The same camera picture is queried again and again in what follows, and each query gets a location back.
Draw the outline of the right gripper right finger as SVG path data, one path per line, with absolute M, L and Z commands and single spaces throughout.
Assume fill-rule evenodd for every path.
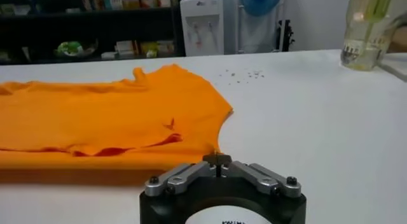
M 293 177 L 283 177 L 259 164 L 244 164 L 239 161 L 221 162 L 221 175 L 225 178 L 242 178 L 258 192 L 274 196 L 300 197 L 301 184 Z

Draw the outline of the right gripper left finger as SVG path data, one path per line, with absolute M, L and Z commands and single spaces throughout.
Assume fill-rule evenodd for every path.
M 217 174 L 218 154 L 203 156 L 196 164 L 180 164 L 177 167 L 145 182 L 144 193 L 148 197 L 158 197 L 166 191 L 173 194 L 184 193 L 198 178 L 212 178 Z

